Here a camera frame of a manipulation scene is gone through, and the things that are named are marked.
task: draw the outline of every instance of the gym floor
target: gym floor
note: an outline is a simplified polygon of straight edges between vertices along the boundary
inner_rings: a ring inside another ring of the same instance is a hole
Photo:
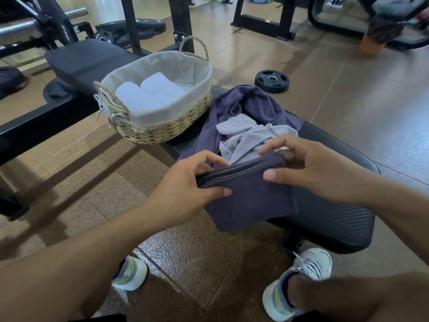
[[[105,0],[58,1],[65,10],[86,6],[91,17],[81,21],[121,19]],[[290,90],[273,97],[284,108],[377,162],[387,178],[429,192],[429,48],[363,57],[358,40],[315,29],[299,8],[295,40],[281,42],[231,27],[233,2],[213,0],[191,9],[193,33],[210,53],[214,85],[253,84],[258,71],[281,70],[290,76]],[[167,31],[142,47],[157,51],[173,43],[167,0],[134,0],[134,6],[136,17],[167,22]],[[280,12],[277,3],[244,8],[275,21]],[[0,124],[45,104],[42,89],[54,76],[50,70],[34,75],[24,90],[0,101]],[[0,259],[28,255],[104,222],[144,201],[162,179],[172,160],[160,147],[123,140],[103,115],[96,117],[0,167],[3,178],[32,202],[19,221],[0,218]],[[105,145],[110,147],[101,152]],[[83,164],[71,167],[78,158]],[[262,292],[291,265],[278,249],[282,234],[265,222],[221,233],[202,212],[142,243],[135,254],[149,266],[147,281],[132,293],[112,290],[97,314],[122,312],[130,321],[269,321]],[[332,257],[335,276],[429,271],[378,219],[368,249]]]

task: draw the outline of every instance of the ankle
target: ankle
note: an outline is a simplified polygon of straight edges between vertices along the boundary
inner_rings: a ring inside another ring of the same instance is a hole
[[[287,299],[290,304],[305,312],[304,295],[308,284],[312,283],[311,279],[296,274],[289,278],[287,283]]]

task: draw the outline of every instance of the forearm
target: forearm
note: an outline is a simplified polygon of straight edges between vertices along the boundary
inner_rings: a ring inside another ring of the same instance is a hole
[[[162,230],[142,205],[0,269],[1,321],[65,321],[139,243]]]
[[[383,178],[375,182],[366,207],[429,265],[429,198],[406,185]]]

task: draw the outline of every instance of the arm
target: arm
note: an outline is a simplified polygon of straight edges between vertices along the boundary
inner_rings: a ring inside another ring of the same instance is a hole
[[[324,145],[283,135],[260,154],[287,146],[288,168],[270,169],[264,179],[301,186],[327,200],[366,207],[429,265],[429,198],[365,169]]]
[[[195,175],[227,166],[202,151],[173,165],[141,205],[76,237],[0,268],[1,321],[67,321],[118,263],[145,239],[183,224],[229,189],[198,189]]]

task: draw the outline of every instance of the left hand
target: left hand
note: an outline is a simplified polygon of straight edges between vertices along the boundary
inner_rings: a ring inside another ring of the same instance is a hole
[[[175,163],[144,202],[150,206],[147,212],[156,215],[163,228],[184,224],[210,202],[233,194],[231,189],[221,186],[209,189],[196,186],[196,175],[213,170],[206,162],[228,166],[226,160],[208,150],[196,153]]]

